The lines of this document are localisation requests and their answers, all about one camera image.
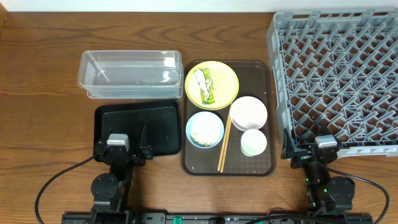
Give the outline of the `white cup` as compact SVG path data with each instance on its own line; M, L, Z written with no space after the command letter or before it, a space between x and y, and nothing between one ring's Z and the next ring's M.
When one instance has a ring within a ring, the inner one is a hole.
M250 129L241 136L241 151L245 156L258 156L266 150L267 138L263 132Z

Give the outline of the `yellow plate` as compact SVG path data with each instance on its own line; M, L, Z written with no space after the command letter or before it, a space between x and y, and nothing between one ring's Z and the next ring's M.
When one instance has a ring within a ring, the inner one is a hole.
M208 68L213 80L213 93L215 102L210 105L201 103L200 88L193 71L199 68ZM185 80L185 93L188 99L199 108L205 110L220 110L229 106L237 97L239 80L236 73L227 64L217 61L200 62L187 74Z

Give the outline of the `clear plastic bin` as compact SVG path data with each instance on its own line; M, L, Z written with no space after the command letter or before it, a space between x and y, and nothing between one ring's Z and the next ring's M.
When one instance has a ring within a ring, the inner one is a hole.
M88 50L77 84L95 99L178 99L182 55L176 50Z

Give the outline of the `brown serving tray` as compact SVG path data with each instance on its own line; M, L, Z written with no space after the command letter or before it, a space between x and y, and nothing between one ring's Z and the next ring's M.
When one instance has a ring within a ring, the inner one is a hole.
M222 143L201 149L194 146L187 137L186 128L182 130L181 165L190 175L207 176L267 176L276 167L275 137L272 105L271 78L269 68L256 60L226 60L237 74L239 80L238 97L253 96L261 100L267 108L267 121L260 129L267 138L264 152L254 157L245 156L241 151L241 136L243 132L232 126L226 151L223 172L217 171Z

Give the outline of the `grey dishwasher rack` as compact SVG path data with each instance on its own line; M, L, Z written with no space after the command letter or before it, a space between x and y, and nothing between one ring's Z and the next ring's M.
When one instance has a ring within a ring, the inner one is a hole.
M322 126L340 157L397 155L397 10L278 12L268 28L279 138Z

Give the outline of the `rice food waste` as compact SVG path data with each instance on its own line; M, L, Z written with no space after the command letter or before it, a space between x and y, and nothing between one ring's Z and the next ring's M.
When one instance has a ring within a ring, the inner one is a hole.
M193 142L201 147L211 147L220 138L220 125L218 123L202 123L196 121L191 127Z

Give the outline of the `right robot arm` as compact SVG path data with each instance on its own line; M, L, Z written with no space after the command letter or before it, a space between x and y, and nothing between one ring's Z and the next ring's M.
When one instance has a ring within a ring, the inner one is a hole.
M293 169L302 168L306 176L308 201L314 209L310 216L343 215L353 208L355 183L348 177L331 177L328 164L338 158L341 142L326 128L313 144L295 148L289 132L284 130L282 159Z

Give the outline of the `black tray bin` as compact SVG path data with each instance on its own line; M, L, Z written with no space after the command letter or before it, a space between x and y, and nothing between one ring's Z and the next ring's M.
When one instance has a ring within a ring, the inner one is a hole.
M110 127L113 133L127 134L133 152L139 147L142 129L147 126L154 156L180 151L181 127L178 104L173 100L104 105L95 111L94 144Z

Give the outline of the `green snack wrapper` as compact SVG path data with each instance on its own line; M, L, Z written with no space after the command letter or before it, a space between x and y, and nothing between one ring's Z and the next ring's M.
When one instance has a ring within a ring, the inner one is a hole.
M215 102L215 98L210 70L208 68L199 68L194 70L193 74L200 88L201 103L203 105L213 104Z

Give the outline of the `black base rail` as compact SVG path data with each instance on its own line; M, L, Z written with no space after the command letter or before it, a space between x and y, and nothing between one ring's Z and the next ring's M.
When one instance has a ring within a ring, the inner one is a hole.
M62 224L89 224L89 223L133 223L133 224L244 224L255 219L261 218L259 215L166 215L164 213L142 213L140 217L136 215L131 217L131 221L124 221L123 218L128 218L128 215L111 215L111 218L103 218L97 215L95 220L91 220L89 213L69 213L62 215ZM347 215L347 223L373 223L373 219L367 215ZM258 223L320 223L313 221L299 221L288 218L271 219L269 221L260 221Z

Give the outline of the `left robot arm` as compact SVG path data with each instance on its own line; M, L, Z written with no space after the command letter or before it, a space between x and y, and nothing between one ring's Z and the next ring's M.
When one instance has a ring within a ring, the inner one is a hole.
M94 159L109 166L109 172L97 176L91 184L93 208L88 223L140 223L140 215L127 206L133 168L144 166L153 158L147 127L142 129L139 147L131 150L127 134L113 133L110 129L94 145Z

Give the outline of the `blue bowl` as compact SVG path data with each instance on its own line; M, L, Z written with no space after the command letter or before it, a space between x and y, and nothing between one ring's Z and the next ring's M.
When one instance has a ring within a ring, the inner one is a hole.
M199 146L199 145L197 145L197 144L195 144L193 142L193 139L191 137L191 132L190 131L191 131L192 124L194 122L196 122L196 121L201 121L202 123L218 123L220 125L220 138L219 138L218 142L215 145L217 145L222 140L222 138L224 136L224 124L223 124L221 118L219 116L217 116L216 114L212 113L212 112L201 111L201 112L198 112L198 113L194 114L188 120L186 128L185 128L186 136L187 136L188 140L194 146L199 147L199 148L204 148L204 149L211 148L211 147L215 146L215 145L213 145L211 147L201 147L201 146Z

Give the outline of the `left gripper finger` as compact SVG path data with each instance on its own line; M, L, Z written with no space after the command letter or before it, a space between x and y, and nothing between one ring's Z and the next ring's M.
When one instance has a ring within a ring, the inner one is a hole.
M98 141L98 144L99 144L100 146L107 145L107 140L108 140L109 136L111 135L112 131L113 131L113 127L111 126L111 127L108 129L108 131L106 132L106 134L104 134L104 135L101 136L101 138L100 138L99 141Z
M147 126L144 126L143 130L142 130L139 149L140 149L140 152L141 152L142 156L144 157L144 159L152 160L153 159L153 150L152 150L152 146L149 144L149 139L148 139L147 134L148 134Z

